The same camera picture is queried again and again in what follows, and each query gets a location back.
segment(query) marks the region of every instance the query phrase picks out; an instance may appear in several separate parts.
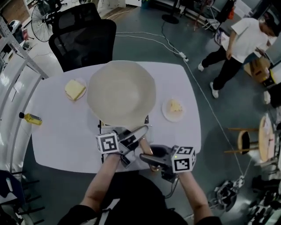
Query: white plate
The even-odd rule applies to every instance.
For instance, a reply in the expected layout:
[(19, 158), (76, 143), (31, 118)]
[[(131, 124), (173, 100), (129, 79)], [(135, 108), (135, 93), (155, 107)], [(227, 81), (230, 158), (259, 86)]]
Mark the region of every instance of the white plate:
[[(76, 99), (76, 101), (80, 98), (83, 97), (83, 95), (85, 94), (86, 90), (87, 90), (87, 83), (86, 81), (84, 81), (82, 78), (75, 78), (74, 80), (76, 80), (77, 82), (79, 82), (80, 84), (84, 85), (86, 88), (84, 89), (84, 91), (81, 93), (81, 95), (79, 95), (79, 97)], [(73, 101), (73, 99), (65, 92), (66, 96)]]
[[(172, 99), (176, 100), (181, 105), (183, 111), (180, 115), (178, 115), (177, 113), (172, 113), (172, 112), (169, 111), (168, 102)], [(184, 107), (182, 101), (178, 100), (177, 98), (169, 98), (169, 99), (165, 100), (162, 104), (162, 113), (168, 121), (179, 122), (180, 120), (183, 119), (183, 117), (185, 115), (185, 107)]]

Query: concrete floor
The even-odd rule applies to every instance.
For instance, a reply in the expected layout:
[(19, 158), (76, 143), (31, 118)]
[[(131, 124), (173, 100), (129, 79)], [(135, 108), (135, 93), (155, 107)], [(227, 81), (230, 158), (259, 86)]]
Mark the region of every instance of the concrete floor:
[[(117, 31), (144, 31), (161, 34), (162, 14), (163, 12), (158, 10), (137, 8), (117, 22)], [(220, 97), (214, 99), (210, 93), (209, 83), (218, 75), (222, 63), (210, 66), (202, 73), (197, 70), (197, 65), (200, 61), (207, 54), (219, 48), (213, 41), (212, 33), (203, 29), (193, 32), (193, 22), (186, 18), (181, 18), (180, 23), (177, 25), (166, 23), (164, 33), (175, 47), (189, 58), (188, 64), (191, 71), (205, 92), (214, 113), (235, 147), (238, 134), (231, 133), (226, 128), (258, 127), (261, 117), (266, 112), (266, 107), (262, 103), (263, 87), (241, 70), (234, 79), (226, 84), (225, 88), (220, 92)], [(165, 42), (161, 37), (153, 37), (153, 39)], [(210, 196), (214, 188), (226, 179), (236, 180), (239, 178), (241, 173), (235, 156), (223, 153), (225, 150), (231, 150), (231, 147), (190, 71), (180, 58), (175, 57), (173, 53), (158, 43), (129, 37), (117, 37), (115, 39), (113, 60), (167, 62), (182, 65), (191, 81), (201, 121), (202, 149), (197, 155), (197, 163), (193, 171), (196, 180), (207, 196)], [(250, 156), (237, 155), (237, 157), (244, 173), (249, 165)], [(245, 185), (241, 189), (234, 208), (223, 215), (222, 211), (214, 211), (216, 215), (221, 216), (224, 224), (237, 225), (246, 222), (247, 206), (255, 198), (255, 194), (250, 188), (251, 181), (253, 177), (261, 173), (261, 169), (254, 167), (253, 164), (251, 162)], [(40, 183), (34, 186), (33, 191), (42, 195), (42, 199), (37, 204), (44, 205), (46, 209), (33, 216), (44, 218), (44, 224), (46, 225), (57, 224), (59, 219), (72, 206), (78, 204), (94, 177), (94, 174), (59, 171), (37, 164), (34, 159), (31, 141), (25, 156), (24, 170), (27, 171), (26, 177), (28, 179), (40, 180)], [(141, 171), (140, 173), (150, 178), (164, 194), (169, 193), (170, 183), (162, 180), (160, 175), (151, 175), (150, 171)], [(177, 186), (174, 195), (167, 200), (167, 205), (170, 208), (175, 208), (176, 212), (183, 217), (191, 214), (190, 206), (181, 185)]]

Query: white table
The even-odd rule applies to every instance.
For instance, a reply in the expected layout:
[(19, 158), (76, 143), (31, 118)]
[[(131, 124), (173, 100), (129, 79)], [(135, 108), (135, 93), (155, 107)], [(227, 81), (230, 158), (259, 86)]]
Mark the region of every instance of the white table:
[[(172, 147), (192, 146), (201, 149), (201, 128), (197, 102), (188, 76), (180, 65), (138, 62), (155, 79), (156, 104), (149, 114), (153, 126), (153, 144)], [(42, 118), (42, 125), (32, 125), (32, 143), (36, 162), (65, 171), (97, 173), (101, 154), (95, 135), (99, 134), (96, 118), (86, 101), (87, 91), (72, 102), (65, 95), (65, 85), (71, 79), (83, 78), (87, 83), (103, 65), (94, 65), (65, 72), (41, 81), (31, 99), (29, 112)], [(185, 117), (172, 123), (162, 114), (162, 104), (168, 98), (179, 99), (186, 109)], [(139, 158), (127, 170), (146, 169)], [(124, 171), (120, 165), (118, 171)]]

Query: shoe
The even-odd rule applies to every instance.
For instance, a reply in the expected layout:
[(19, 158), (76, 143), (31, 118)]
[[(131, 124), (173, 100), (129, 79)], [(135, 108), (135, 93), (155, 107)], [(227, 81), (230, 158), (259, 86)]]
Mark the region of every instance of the shoe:
[(214, 84), (213, 82), (210, 83), (210, 87), (212, 89), (212, 95), (213, 95), (214, 98), (218, 98), (219, 97), (219, 90), (215, 90), (214, 87), (213, 87), (213, 84)]
[(204, 70), (204, 67), (202, 66), (202, 62), (198, 65), (198, 70), (201, 72)]

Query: hand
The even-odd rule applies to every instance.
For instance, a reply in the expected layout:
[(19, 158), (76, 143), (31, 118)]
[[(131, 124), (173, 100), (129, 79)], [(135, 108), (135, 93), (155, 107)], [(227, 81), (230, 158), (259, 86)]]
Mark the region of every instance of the hand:
[(260, 53), (261, 55), (265, 55), (265, 51), (264, 50), (262, 50), (262, 49), (260, 49), (260, 48), (256, 48), (256, 51), (258, 52), (258, 53)]
[(232, 57), (232, 50), (231, 50), (231, 49), (228, 49), (228, 50), (227, 50), (227, 52), (226, 52), (226, 57), (227, 57), (228, 60), (231, 59), (231, 57)]

